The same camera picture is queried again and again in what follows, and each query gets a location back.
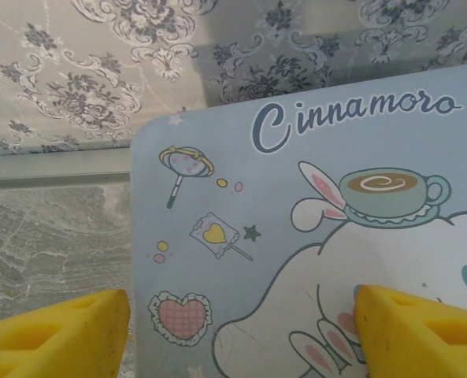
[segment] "pink heart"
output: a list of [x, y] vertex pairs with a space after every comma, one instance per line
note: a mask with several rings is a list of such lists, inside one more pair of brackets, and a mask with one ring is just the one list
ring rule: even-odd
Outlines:
[[191, 300], [185, 305], [167, 299], [158, 308], [163, 327], [178, 339], [188, 340], [205, 325], [206, 309], [203, 303]]

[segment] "latte art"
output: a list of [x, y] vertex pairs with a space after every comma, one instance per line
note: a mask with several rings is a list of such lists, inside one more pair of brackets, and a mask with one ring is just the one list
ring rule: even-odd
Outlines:
[[352, 179], [348, 187], [361, 193], [394, 193], [416, 186], [417, 181], [414, 176], [393, 172], [359, 176]]

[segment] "coffee cup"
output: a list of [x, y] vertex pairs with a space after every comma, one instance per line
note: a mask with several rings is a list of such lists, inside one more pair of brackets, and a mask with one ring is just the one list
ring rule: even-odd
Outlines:
[[[430, 198], [428, 190], [438, 185]], [[416, 213], [424, 205], [436, 206], [450, 197], [450, 184], [441, 176], [424, 177], [408, 169], [366, 169], [344, 176], [339, 183], [343, 199], [353, 210], [379, 218]]]

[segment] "yellow dot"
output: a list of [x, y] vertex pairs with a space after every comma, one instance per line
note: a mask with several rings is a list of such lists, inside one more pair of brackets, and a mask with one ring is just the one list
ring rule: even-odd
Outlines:
[[218, 187], [227, 187], [228, 186], [228, 181], [226, 181], [225, 179], [219, 179], [217, 181], [217, 186]]
[[166, 243], [166, 242], [158, 242], [158, 244], [156, 244], [156, 247], [161, 251], [161, 252], [166, 252], [167, 250], [169, 250], [169, 245]]

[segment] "saucer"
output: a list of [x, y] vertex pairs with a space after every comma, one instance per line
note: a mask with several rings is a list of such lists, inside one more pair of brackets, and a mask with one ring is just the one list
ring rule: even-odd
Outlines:
[[343, 211], [351, 221], [364, 226], [374, 228], [408, 228], [432, 221], [439, 214], [439, 206], [424, 205], [416, 213], [396, 218], [373, 217], [359, 213], [348, 205], [345, 206]]

